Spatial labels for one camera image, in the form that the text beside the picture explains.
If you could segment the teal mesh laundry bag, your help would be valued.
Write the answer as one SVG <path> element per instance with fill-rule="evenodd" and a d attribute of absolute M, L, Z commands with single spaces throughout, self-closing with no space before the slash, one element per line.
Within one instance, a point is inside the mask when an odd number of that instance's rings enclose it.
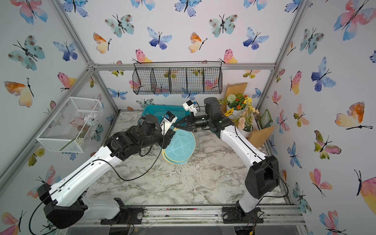
<path fill-rule="evenodd" d="M 189 131 L 178 128 L 173 131 L 175 134 L 167 148 L 162 150 L 162 156 L 170 164 L 184 165 L 195 151 L 195 137 Z"/>

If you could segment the white pot yellow pink flowers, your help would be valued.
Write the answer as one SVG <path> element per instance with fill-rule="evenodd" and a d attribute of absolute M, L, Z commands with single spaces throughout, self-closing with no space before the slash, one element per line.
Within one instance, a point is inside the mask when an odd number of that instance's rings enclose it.
<path fill-rule="evenodd" d="M 238 131 L 240 132 L 241 135 L 243 135 L 245 138 L 249 138 L 251 136 L 251 133 L 254 131 L 254 115 L 259 114 L 258 109 L 253 107 L 253 100 L 250 97 L 248 101 L 248 106 L 246 107 L 245 111 L 242 113 L 242 115 L 235 119 L 232 120 Z"/>

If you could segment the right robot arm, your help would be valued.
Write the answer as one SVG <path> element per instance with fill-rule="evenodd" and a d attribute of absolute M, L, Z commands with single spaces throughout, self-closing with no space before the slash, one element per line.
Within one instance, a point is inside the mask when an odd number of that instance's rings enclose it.
<path fill-rule="evenodd" d="M 248 173 L 245 179 L 246 192 L 238 204 L 243 213 L 253 211 L 263 198 L 268 197 L 280 185 L 277 158 L 262 153 L 242 136 L 234 122 L 222 113 L 216 98 L 204 99 L 205 114 L 200 116 L 192 101 L 185 102 L 183 108 L 190 114 L 175 123 L 175 128 L 194 132 L 199 127 L 206 128 L 228 144 L 242 159 Z"/>

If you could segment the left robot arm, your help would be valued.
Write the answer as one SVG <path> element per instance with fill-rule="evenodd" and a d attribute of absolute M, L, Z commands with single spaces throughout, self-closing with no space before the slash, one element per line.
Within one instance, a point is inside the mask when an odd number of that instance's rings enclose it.
<path fill-rule="evenodd" d="M 100 220 L 102 224 L 125 224 L 129 210 L 121 199 L 93 201 L 84 192 L 107 171 L 114 169 L 130 156 L 141 154 L 154 145 L 165 149 L 175 132 L 171 126 L 177 117 L 167 112 L 162 120 L 154 115 L 140 118 L 138 125 L 117 132 L 89 160 L 63 180 L 39 187 L 37 193 L 44 206 L 47 220 L 57 229 L 65 229 L 81 219 Z"/>

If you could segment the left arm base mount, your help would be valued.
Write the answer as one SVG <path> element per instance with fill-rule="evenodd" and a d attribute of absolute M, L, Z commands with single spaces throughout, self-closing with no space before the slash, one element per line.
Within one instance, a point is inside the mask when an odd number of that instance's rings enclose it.
<path fill-rule="evenodd" d="M 127 207 L 120 198 L 114 198 L 119 206 L 119 213 L 112 219 L 102 219 L 101 225 L 140 225 L 144 217 L 144 208 Z"/>

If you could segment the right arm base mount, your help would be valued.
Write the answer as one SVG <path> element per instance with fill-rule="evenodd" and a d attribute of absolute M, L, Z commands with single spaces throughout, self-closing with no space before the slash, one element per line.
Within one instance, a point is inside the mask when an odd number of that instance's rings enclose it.
<path fill-rule="evenodd" d="M 264 223 L 262 211 L 256 207 L 250 212 L 244 212 L 239 204 L 222 208 L 222 220 L 225 224 L 254 224 Z"/>

